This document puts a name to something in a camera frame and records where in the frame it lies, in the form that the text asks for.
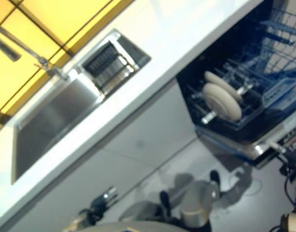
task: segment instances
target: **dishwasher rack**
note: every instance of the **dishwasher rack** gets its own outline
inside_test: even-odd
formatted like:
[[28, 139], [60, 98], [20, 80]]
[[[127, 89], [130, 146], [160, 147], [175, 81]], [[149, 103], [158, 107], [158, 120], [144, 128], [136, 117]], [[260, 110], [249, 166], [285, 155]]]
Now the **dishwasher rack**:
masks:
[[[246, 17], [240, 27], [250, 27], [253, 30], [238, 30], [235, 40], [223, 44], [227, 46], [227, 51], [231, 48], [235, 51], [233, 55], [223, 60], [221, 58], [222, 61], [218, 60], [222, 55], [217, 55], [214, 60], [209, 58], [207, 65], [210, 71], [236, 90], [241, 87], [249, 89], [239, 104], [243, 115], [241, 120], [229, 122], [214, 119], [234, 131], [241, 130], [266, 109], [272, 109], [272, 116], [286, 110], [284, 104], [278, 105], [280, 99], [296, 101], [296, 15], [272, 9], [266, 18], [259, 19], [257, 14]], [[200, 56], [199, 60], [207, 56], [209, 52]], [[199, 78], [183, 88], [192, 118], [200, 119], [210, 112], [201, 93], [204, 84], [205, 81], [199, 75]]]

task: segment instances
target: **open dishwasher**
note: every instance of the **open dishwasher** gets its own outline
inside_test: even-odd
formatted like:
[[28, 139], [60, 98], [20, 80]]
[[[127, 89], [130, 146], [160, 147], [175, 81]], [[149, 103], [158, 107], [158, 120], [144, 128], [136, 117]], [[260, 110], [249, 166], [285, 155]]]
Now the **open dishwasher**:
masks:
[[199, 135], [260, 167], [296, 150], [296, 14], [265, 0], [178, 75]]

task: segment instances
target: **cable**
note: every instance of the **cable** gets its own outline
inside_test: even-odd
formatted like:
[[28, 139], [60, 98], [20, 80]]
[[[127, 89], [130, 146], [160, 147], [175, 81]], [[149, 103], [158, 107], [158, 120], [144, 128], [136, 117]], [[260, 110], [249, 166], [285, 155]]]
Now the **cable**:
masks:
[[285, 194], [287, 195], [287, 198], [289, 199], [289, 201], [292, 203], [292, 205], [295, 205], [295, 203], [294, 203], [294, 201], [292, 200], [292, 198], [290, 197], [289, 192], [288, 192], [288, 181], [289, 181], [290, 177], [291, 177], [294, 173], [296, 173], [296, 169], [292, 170], [292, 171], [288, 174], [288, 176], [287, 176], [287, 178], [286, 178], [286, 180], [285, 180], [285, 182], [284, 182], [284, 192], [285, 192]]
[[274, 230], [280, 228], [280, 226], [274, 226], [272, 229], [269, 230], [269, 232], [273, 232]]
[[290, 178], [290, 176], [292, 175], [292, 173], [293, 173], [293, 172], [291, 172], [290, 175], [287, 176], [287, 178], [286, 178], [286, 180], [285, 180], [285, 182], [284, 182], [284, 192], [285, 192], [285, 195], [287, 196], [287, 198], [289, 199], [289, 201], [291, 202], [291, 204], [292, 204], [292, 205], [295, 205], [295, 204], [294, 204], [294, 201], [292, 200], [292, 198], [291, 198], [290, 195], [289, 195], [288, 188], [287, 188], [287, 187], [288, 187], [288, 181], [289, 181], [289, 178]]

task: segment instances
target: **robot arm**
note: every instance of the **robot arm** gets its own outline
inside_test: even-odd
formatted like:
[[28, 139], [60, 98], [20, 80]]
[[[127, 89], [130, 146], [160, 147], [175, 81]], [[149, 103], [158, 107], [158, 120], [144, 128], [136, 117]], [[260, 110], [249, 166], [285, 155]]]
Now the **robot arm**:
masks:
[[[270, 146], [283, 154], [284, 157], [288, 160], [281, 168], [281, 173], [287, 177], [285, 182], [285, 192], [287, 197], [294, 206], [294, 209], [291, 213], [285, 214], [281, 217], [280, 232], [296, 232], [296, 152], [291, 151], [290, 149], [283, 147], [277, 143], [271, 143]], [[291, 183], [294, 188], [295, 200], [293, 201], [287, 193], [287, 183]]]

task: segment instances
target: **white cabinet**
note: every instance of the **white cabinet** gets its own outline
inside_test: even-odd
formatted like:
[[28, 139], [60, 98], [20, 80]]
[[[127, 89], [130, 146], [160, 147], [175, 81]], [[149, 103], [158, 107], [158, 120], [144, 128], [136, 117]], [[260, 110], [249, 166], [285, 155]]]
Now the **white cabinet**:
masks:
[[110, 137], [104, 150], [153, 167], [187, 145], [196, 135], [177, 82], [168, 84]]
[[96, 151], [40, 199], [9, 232], [59, 232], [108, 187], [117, 187], [121, 196], [152, 171], [132, 159]]

